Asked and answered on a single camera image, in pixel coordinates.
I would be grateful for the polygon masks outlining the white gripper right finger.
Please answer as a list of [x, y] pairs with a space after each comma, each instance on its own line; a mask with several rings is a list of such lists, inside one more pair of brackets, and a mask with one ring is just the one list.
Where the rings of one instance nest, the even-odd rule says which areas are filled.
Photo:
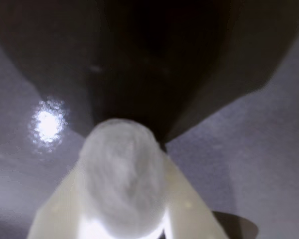
[[226, 239], [222, 226], [189, 181], [163, 153], [165, 172], [164, 234], [167, 239]]

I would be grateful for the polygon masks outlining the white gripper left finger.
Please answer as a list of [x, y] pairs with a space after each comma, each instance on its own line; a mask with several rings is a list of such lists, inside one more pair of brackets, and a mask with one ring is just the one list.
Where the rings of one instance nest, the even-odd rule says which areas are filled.
[[78, 162], [37, 210], [28, 239], [93, 239], [95, 200], [90, 192], [93, 167]]

